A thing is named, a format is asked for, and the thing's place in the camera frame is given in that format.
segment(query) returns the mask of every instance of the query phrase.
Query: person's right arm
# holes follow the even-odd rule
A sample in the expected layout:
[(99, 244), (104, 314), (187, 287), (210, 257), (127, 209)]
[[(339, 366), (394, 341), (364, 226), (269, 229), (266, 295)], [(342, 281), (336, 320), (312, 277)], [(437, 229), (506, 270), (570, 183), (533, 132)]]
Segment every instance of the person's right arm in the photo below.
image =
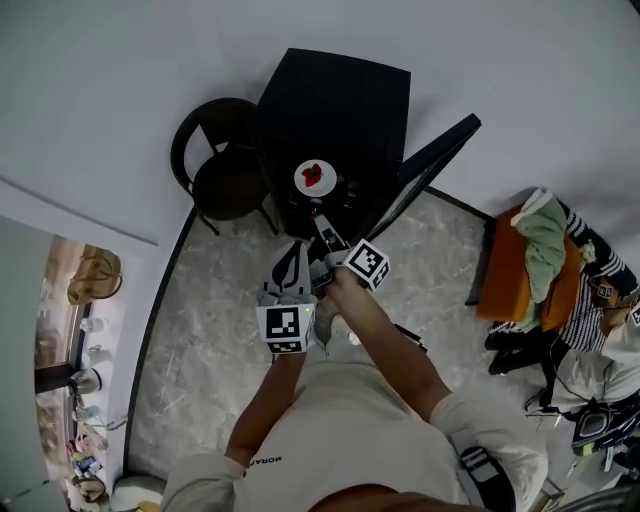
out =
[(327, 295), (389, 385), (424, 421), (429, 421), (434, 407), (451, 393), (431, 360), (393, 325), (350, 270), (336, 269)]

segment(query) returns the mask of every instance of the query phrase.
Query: chair backrest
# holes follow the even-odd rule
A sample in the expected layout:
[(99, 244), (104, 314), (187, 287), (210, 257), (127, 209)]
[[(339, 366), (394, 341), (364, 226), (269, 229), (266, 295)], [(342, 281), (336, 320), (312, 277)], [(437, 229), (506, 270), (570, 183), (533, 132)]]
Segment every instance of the chair backrest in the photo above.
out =
[(200, 105), (191, 112), (178, 128), (171, 144), (171, 170), (180, 186), (192, 196), (193, 181), (184, 166), (184, 152), (189, 139), (198, 126), (215, 154), (216, 145), (223, 142), (251, 144), (250, 123), (255, 105), (239, 98), (220, 98)]

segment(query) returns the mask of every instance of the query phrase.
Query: chair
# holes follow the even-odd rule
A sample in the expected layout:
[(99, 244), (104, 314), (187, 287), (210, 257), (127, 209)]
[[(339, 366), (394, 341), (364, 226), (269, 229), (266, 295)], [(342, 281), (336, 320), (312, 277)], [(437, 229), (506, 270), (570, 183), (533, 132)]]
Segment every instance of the chair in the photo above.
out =
[[(246, 100), (221, 98), (199, 106), (178, 128), (171, 145), (171, 169), (191, 196), (198, 217), (215, 235), (219, 231), (207, 220), (231, 220), (258, 210), (274, 234), (275, 225), (262, 207), (269, 192), (258, 154), (252, 142), (256, 106)], [(193, 181), (184, 166), (184, 153), (200, 126), (213, 156), (196, 173)]]

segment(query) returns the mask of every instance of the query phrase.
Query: white t-shirt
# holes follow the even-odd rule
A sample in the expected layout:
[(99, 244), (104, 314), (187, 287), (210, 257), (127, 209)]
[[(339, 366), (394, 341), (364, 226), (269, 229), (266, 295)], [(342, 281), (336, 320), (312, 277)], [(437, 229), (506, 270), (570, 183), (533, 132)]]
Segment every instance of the white t-shirt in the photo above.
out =
[(307, 511), (360, 484), (465, 504), (445, 436), (463, 429), (501, 462), (518, 510), (527, 510), (547, 458), (522, 413), (481, 393), (456, 392), (425, 423), (374, 366), (332, 361), (303, 369), (292, 405), (246, 471), (219, 453), (187, 458), (170, 475), (162, 510)]

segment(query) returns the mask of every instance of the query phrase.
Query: white marker cube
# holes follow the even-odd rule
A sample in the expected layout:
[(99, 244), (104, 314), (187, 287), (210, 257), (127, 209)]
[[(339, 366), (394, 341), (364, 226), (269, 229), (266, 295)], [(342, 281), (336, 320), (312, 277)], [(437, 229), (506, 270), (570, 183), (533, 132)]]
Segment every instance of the white marker cube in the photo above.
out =
[(260, 339), (273, 354), (306, 352), (315, 318), (314, 304), (256, 308)]
[(362, 239), (347, 256), (345, 266), (364, 279), (375, 290), (389, 275), (389, 257)]

